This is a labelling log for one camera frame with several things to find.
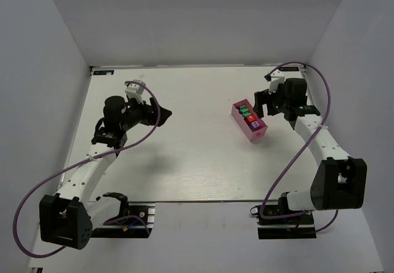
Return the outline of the green ridged block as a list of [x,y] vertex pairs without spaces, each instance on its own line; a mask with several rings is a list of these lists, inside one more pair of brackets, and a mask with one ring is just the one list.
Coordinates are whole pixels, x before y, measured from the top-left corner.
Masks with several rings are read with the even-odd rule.
[[252,113],[250,112],[250,110],[246,105],[241,105],[238,108],[238,112],[240,113],[240,115],[242,115],[243,118],[247,118],[252,115]]

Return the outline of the pink plastic box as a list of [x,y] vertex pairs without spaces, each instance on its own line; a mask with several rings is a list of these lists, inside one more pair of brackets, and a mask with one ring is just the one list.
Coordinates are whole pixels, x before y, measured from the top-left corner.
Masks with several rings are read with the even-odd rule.
[[233,103],[231,116],[250,142],[262,138],[267,131],[268,125],[257,116],[247,99]]

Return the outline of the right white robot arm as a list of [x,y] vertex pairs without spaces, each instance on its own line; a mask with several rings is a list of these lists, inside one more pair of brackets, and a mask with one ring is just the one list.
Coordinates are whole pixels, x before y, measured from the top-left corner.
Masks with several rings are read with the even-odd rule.
[[295,155],[309,149],[318,169],[310,187],[284,192],[274,214],[261,206],[265,220],[295,218],[315,210],[359,209],[364,202],[367,165],[343,150],[324,123],[326,118],[307,103],[307,83],[303,79],[281,77],[268,89],[254,94],[258,117],[282,114],[305,144]]

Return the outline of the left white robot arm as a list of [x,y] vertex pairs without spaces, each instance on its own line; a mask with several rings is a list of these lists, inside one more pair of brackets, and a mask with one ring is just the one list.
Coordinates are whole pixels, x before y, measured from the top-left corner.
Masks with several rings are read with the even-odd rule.
[[124,194],[107,192],[95,202],[90,197],[126,144],[126,132],[138,124],[162,126],[171,115],[153,98],[147,104],[135,98],[108,97],[89,148],[93,156],[54,195],[45,195],[39,203],[42,241],[80,250],[95,228],[107,221],[127,220],[129,204]]

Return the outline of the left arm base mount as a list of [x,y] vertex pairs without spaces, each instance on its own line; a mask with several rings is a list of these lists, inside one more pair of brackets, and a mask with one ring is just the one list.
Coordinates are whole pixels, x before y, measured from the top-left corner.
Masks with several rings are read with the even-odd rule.
[[94,239],[147,239],[155,220],[155,204],[130,202],[118,192],[98,196],[88,212]]

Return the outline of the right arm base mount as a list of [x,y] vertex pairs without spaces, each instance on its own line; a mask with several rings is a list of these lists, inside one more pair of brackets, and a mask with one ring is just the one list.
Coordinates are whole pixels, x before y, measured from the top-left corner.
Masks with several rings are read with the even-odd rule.
[[266,220],[260,216],[260,205],[250,209],[251,216],[257,219],[259,240],[292,240],[315,239],[315,223],[313,215],[302,215],[295,218]]

